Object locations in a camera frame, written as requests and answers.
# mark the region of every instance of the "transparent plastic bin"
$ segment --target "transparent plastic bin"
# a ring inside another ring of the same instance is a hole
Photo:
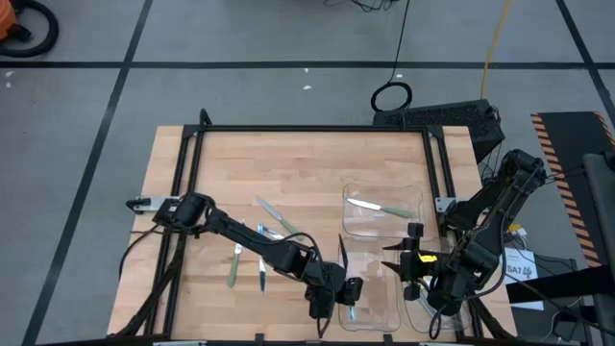
[[[450,254],[453,249],[453,243],[444,237],[432,237],[422,238],[420,250],[437,251],[441,253]],[[427,284],[430,284],[431,277],[424,278]],[[401,284],[401,292],[404,292],[404,288],[408,286],[408,283]],[[427,302],[427,291],[421,287],[421,298],[409,302],[403,302],[406,311],[408,321],[410,321],[411,327],[419,333],[428,333],[430,330],[430,322],[437,310],[432,308]],[[461,305],[461,310],[454,316],[442,315],[442,324],[440,327],[441,332],[446,331],[462,331],[471,325],[471,317],[468,311],[467,303]]]
[[[401,324],[398,305],[399,278],[381,261],[399,262],[398,252],[384,251],[394,245],[387,239],[346,237],[343,239],[348,255],[346,278],[363,279],[360,299],[355,304],[355,318],[351,308],[338,306],[339,324],[347,331],[397,331]],[[339,263],[343,265],[341,252]]]
[[[410,218],[382,210],[357,206],[349,198],[397,210],[409,211]],[[423,193],[418,186],[361,186],[348,184],[343,191],[343,227],[350,235],[407,237],[408,222],[424,223]]]

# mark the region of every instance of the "knife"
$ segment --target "knife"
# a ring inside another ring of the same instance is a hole
[[[359,206],[362,208],[366,208],[369,210],[382,210],[384,212],[388,212],[390,214],[393,215],[397,215],[403,218],[412,218],[412,211],[409,210],[401,210],[401,209],[397,209],[397,208],[390,208],[390,207],[384,207],[384,206],[379,206],[377,204],[374,203],[369,203],[369,202],[365,202],[365,201],[359,201],[356,200],[354,198],[346,198],[346,200],[352,204],[354,204],[355,206]]]
[[[276,239],[276,240],[280,240],[280,239],[283,239],[283,238],[284,238],[284,236],[283,236],[283,235],[281,235],[281,234],[277,233],[276,231],[274,231],[274,230],[272,230],[272,229],[268,229],[265,225],[262,225],[262,229],[263,229],[265,232],[269,233],[269,235],[271,235],[271,237],[272,237],[272,238],[274,238],[274,239]]]
[[[280,213],[277,210],[275,210],[273,207],[271,207],[271,205],[269,203],[265,202],[264,200],[262,200],[258,196],[257,196],[257,202],[259,202],[267,211],[269,211],[271,216],[275,217],[278,221],[280,221],[282,226],[284,226],[286,228],[286,230],[290,234],[294,234],[294,233],[298,233],[299,232],[293,225],[288,223],[288,221],[284,220],[284,218],[280,215]],[[299,236],[297,236],[297,238],[299,240],[303,240],[305,237],[302,236],[302,235],[299,235]]]
[[[258,224],[258,234],[264,235],[265,230],[261,223]],[[260,293],[265,292],[265,263],[262,260],[262,256],[258,256],[258,275],[260,276]]]
[[[234,286],[234,279],[237,277],[237,266],[239,265],[239,254],[241,254],[241,250],[243,250],[243,246],[241,246],[241,244],[235,244],[233,264],[231,264],[231,273],[229,274],[229,279],[227,280],[228,287]]]

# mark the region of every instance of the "wooden table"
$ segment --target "wooden table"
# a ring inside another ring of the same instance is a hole
[[[182,127],[159,127],[143,185],[143,195],[168,195],[181,140]],[[450,166],[458,197],[480,189],[472,143],[467,128],[444,128]],[[187,185],[193,142],[188,147],[183,191]],[[437,146],[432,141],[439,187],[444,183]],[[415,133],[288,133],[208,132],[205,135],[196,191],[213,197],[218,208],[255,229],[258,222],[282,231],[282,226],[256,202],[258,194],[293,225],[316,238],[325,260],[337,261],[337,235],[343,234],[342,188],[359,185],[406,186],[422,190],[425,237],[436,236],[431,189],[420,134]],[[152,226],[152,213],[138,215],[134,230]],[[170,251],[174,251],[172,240]],[[160,235],[150,235],[128,256],[113,308],[109,332],[120,330],[152,288]],[[267,289],[259,292],[258,257],[244,250],[234,288],[227,287],[234,243],[220,235],[191,238],[184,268],[172,337],[175,339],[266,340],[316,339],[315,321],[308,316],[305,285],[267,271]],[[500,273],[497,272],[487,287]],[[505,287],[483,298],[503,327],[516,334]],[[160,300],[159,316],[166,297]],[[405,313],[392,333],[396,341],[428,340],[414,331]],[[162,329],[162,317],[156,331]],[[348,332],[339,325],[337,311],[326,340],[382,341],[382,333]],[[454,340],[442,333],[440,340]]]

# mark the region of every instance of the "gray floor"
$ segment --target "gray floor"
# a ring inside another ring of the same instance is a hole
[[[61,36],[32,62],[122,62],[144,0],[46,0]],[[483,62],[504,0],[412,0],[400,60]],[[595,62],[615,62],[615,3],[566,1]],[[387,61],[394,58],[402,1],[388,12],[324,7],[320,0],[154,0],[135,62]],[[25,13],[23,21],[43,29]],[[513,2],[494,62],[583,62],[554,0]],[[22,342],[94,139],[117,68],[0,67],[0,334]],[[400,69],[413,106],[479,98],[479,69]],[[117,264],[133,216],[154,131],[194,122],[207,108],[217,124],[369,124],[369,97],[388,68],[131,69],[111,113],[109,135],[38,343],[105,335]],[[601,70],[615,92],[615,70]],[[398,95],[385,95],[382,107]],[[491,70],[487,98],[503,117],[505,149],[542,156],[529,114],[600,111],[586,69]],[[581,251],[554,185],[541,188],[518,217],[539,254]]]

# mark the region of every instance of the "orange and black striped edge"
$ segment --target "orange and black striped edge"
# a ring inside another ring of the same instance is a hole
[[[594,114],[597,115],[602,122],[606,135],[610,138],[611,144],[615,146],[615,138],[613,138],[613,135],[608,130],[608,125],[606,125],[603,116],[596,111],[594,111]],[[594,250],[594,243],[585,228],[585,223],[583,222],[583,218],[578,210],[575,196],[570,190],[568,183],[566,183],[566,175],[562,171],[562,167],[557,159],[557,153],[553,148],[553,144],[549,140],[549,134],[547,134],[547,128],[542,121],[542,117],[540,114],[533,113],[531,115],[531,122],[533,123],[534,129],[538,134],[540,146],[542,147],[542,151],[545,153],[545,157],[547,158],[547,163],[552,170],[555,184],[557,185],[561,199],[564,202],[564,206],[566,207],[566,212],[568,212],[568,217],[573,225],[573,229],[575,229],[575,233],[577,234],[578,244],[583,251],[585,260],[587,260],[587,265],[591,267],[600,266],[601,264],[598,260],[598,254]]]

